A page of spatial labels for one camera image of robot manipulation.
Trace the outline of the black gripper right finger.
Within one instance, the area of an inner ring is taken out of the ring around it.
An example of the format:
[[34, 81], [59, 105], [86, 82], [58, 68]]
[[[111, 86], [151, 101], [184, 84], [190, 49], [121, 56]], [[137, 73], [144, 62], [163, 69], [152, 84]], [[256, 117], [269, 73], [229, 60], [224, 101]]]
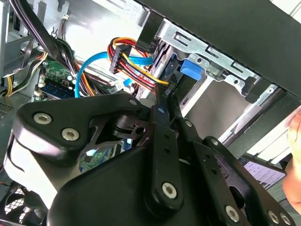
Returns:
[[201, 139], [182, 117], [177, 97], [170, 95], [171, 125], [178, 133], [181, 155], [201, 174], [214, 226], [294, 226], [295, 222], [249, 171], [216, 138]]

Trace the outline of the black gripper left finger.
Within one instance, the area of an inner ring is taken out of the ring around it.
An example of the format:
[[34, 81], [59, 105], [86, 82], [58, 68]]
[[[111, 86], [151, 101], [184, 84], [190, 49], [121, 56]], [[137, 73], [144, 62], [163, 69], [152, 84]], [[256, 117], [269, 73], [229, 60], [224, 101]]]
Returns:
[[181, 177], [171, 125], [182, 114], [173, 94], [161, 86], [155, 94], [151, 107], [124, 92], [24, 104], [11, 132], [12, 179], [50, 206], [58, 191], [80, 175], [84, 152], [130, 138], [134, 151], [147, 154], [148, 201], [171, 209], [179, 206]]

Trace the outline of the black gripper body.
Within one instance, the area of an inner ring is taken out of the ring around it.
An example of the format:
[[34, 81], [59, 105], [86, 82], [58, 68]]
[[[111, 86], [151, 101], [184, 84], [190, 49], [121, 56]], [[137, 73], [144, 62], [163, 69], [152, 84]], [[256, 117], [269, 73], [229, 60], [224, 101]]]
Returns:
[[175, 162], [176, 148], [159, 160], [135, 147], [67, 182], [47, 214], [49, 226], [213, 226], [200, 172]]

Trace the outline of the person bare hand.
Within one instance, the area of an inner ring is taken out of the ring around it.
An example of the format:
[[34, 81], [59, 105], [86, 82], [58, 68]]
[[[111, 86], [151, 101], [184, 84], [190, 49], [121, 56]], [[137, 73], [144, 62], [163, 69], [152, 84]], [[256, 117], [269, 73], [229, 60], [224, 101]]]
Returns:
[[292, 207], [301, 214], [301, 112], [292, 119], [287, 133], [292, 159], [286, 166], [283, 191]]

